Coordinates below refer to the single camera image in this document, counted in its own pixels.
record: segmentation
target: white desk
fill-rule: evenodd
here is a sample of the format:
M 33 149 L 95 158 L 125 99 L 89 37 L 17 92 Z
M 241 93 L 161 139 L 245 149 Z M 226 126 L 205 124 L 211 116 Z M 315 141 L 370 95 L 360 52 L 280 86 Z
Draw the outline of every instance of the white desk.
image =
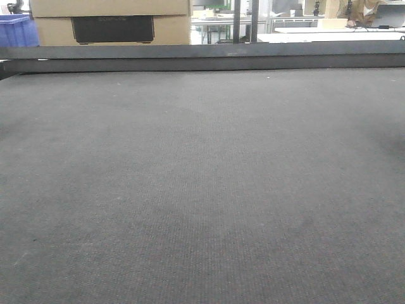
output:
M 405 27 L 401 28 L 318 28 L 318 27 L 277 27 L 274 31 L 285 34 L 308 34 L 308 33 L 386 33 L 386 32 L 402 32 L 405 33 Z
M 313 42 L 313 41 L 369 41 L 399 40 L 401 32 L 327 32 L 298 34 L 258 34 L 258 41 L 269 43 Z

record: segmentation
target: gray fabric surface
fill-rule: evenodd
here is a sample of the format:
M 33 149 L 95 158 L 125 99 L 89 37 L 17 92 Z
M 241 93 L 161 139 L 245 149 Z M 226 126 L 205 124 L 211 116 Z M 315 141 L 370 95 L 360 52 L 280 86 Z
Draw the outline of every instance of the gray fabric surface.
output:
M 404 69 L 0 82 L 0 303 L 405 303 Z

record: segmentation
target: person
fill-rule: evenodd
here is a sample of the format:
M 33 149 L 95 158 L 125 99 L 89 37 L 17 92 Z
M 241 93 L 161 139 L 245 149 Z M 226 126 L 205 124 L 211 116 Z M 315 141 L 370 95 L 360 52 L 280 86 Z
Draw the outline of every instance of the person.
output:
M 382 3 L 385 3 L 385 1 L 353 0 L 351 3 L 350 11 L 348 11 L 348 4 L 340 5 L 340 10 L 337 14 L 337 18 L 347 18 L 348 27 L 370 27 L 372 26 L 375 19 L 378 6 Z

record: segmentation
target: metal pole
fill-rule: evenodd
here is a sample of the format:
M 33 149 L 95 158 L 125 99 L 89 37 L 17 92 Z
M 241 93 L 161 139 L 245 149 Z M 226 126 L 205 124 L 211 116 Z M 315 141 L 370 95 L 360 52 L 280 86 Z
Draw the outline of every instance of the metal pole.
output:
M 252 0 L 251 42 L 258 41 L 259 0 Z
M 234 44 L 239 43 L 240 31 L 240 0 L 235 0 L 234 9 Z

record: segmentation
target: cardboard box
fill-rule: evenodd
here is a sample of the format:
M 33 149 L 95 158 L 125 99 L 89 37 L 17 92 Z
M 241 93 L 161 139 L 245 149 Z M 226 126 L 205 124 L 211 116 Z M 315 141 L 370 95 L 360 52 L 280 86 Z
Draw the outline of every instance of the cardboard box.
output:
M 319 19 L 319 29 L 344 29 L 347 25 L 347 19 L 343 18 L 331 18 L 331 19 Z
M 190 0 L 31 0 L 34 17 L 191 15 Z
M 80 46 L 71 18 L 36 18 L 41 46 Z M 154 16 L 154 40 L 150 45 L 190 44 L 189 16 Z M 89 46 L 135 46 L 141 42 L 104 42 Z

